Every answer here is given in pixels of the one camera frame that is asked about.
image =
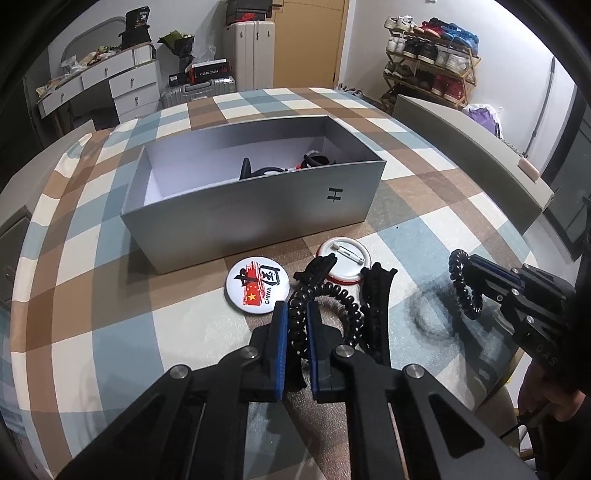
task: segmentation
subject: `silver suitcase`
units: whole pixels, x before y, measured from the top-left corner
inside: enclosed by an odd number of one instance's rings
[[[162,108],[189,103],[198,98],[223,95],[224,93],[236,92],[236,82],[232,77],[208,80],[196,85],[179,85],[167,88],[160,97]]]

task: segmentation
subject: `chinese flag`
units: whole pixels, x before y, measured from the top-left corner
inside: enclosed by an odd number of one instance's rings
[[[248,282],[244,287],[244,305],[262,305],[265,296],[265,287],[262,284],[258,264],[251,262],[246,268],[246,276],[248,278],[256,278],[258,282]]]

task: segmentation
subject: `black sleeve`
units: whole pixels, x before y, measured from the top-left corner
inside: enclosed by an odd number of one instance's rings
[[[536,466],[550,479],[591,478],[591,400],[585,399],[577,414],[565,422],[548,416],[537,432],[530,432]]]

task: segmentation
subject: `white sneaker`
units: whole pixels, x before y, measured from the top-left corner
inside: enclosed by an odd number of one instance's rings
[[[444,69],[448,58],[449,58],[448,51],[439,50],[439,53],[437,54],[437,60],[435,60],[435,65]]]
[[[397,19],[398,19],[398,17],[386,18],[386,21],[384,22],[384,28],[387,28],[388,30],[393,30],[394,28],[396,28],[396,20]]]
[[[398,17],[396,20],[396,26],[394,27],[396,30],[401,30],[403,32],[408,32],[412,30],[414,25],[413,18],[409,15],[406,17]]]
[[[450,53],[449,58],[445,64],[445,68],[457,75],[464,75],[468,68],[470,68],[470,59]]]
[[[398,40],[398,43],[396,43],[396,49],[394,50],[394,53],[396,55],[402,55],[402,51],[404,50],[404,47],[406,46],[406,39],[401,38],[400,40]]]
[[[400,40],[400,37],[390,37],[390,40],[388,40],[388,45],[386,46],[386,51],[388,53],[395,53],[396,52],[396,45],[398,44],[399,40]]]

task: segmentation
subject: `white desk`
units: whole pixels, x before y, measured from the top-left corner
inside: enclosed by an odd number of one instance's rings
[[[160,68],[152,60],[152,44],[142,43],[113,55],[72,77],[39,101],[44,118],[82,91],[109,80],[121,123],[160,108]]]

